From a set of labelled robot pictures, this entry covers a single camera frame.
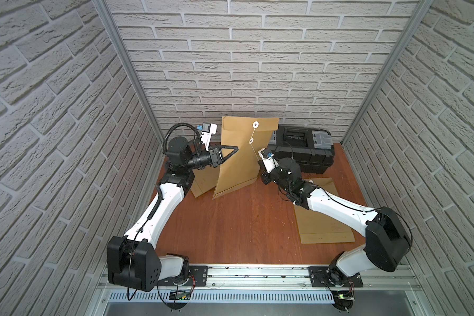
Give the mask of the brown kraft file bag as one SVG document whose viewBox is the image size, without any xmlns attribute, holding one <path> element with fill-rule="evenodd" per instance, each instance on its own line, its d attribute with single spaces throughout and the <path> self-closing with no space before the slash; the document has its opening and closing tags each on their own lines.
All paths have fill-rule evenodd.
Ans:
<svg viewBox="0 0 474 316">
<path fill-rule="evenodd" d="M 202 170 L 193 170 L 195 178 L 190 190 L 195 198 L 215 189 L 219 180 L 219 171 L 220 167 L 206 167 Z"/>
<path fill-rule="evenodd" d="M 341 244 L 355 242 L 350 227 L 328 215 L 294 206 L 302 244 Z"/>
<path fill-rule="evenodd" d="M 238 152 L 220 166 L 219 180 L 213 199 L 217 199 L 253 184 L 259 174 L 258 151 L 269 145 L 278 118 L 222 118 L 221 144 L 238 146 Z"/>
</svg>

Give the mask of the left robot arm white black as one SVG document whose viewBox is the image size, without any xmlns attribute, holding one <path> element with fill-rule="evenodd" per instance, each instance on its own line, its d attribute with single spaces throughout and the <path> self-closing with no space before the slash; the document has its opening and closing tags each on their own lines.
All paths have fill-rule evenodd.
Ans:
<svg viewBox="0 0 474 316">
<path fill-rule="evenodd" d="M 211 146 L 217 125 L 189 125 L 193 140 L 171 134 L 182 127 L 172 126 L 162 144 L 166 155 L 165 173 L 156 186 L 157 195 L 138 221 L 123 236 L 114 236 L 107 244 L 107 274 L 111 284 L 128 290 L 151 291 L 161 280 L 181 285 L 190 277 L 189 259 L 156 253 L 159 237 L 176 207 L 183 201 L 194 182 L 194 170 L 216 168 L 229 159 L 225 146 Z"/>
</svg>

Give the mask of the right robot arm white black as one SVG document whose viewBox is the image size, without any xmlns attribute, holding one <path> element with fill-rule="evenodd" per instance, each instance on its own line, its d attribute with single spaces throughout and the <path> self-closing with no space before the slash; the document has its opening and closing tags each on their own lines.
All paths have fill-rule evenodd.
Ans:
<svg viewBox="0 0 474 316">
<path fill-rule="evenodd" d="M 329 193 L 302 178 L 300 166 L 293 159 L 277 161 L 261 153 L 262 182 L 271 182 L 288 201 L 301 208 L 327 215 L 350 227 L 365 238 L 365 243 L 339 254 L 325 272 L 327 282 L 341 287 L 362 271 L 378 268 L 394 272 L 413 246 L 408 225 L 388 207 L 369 208 Z"/>
</svg>

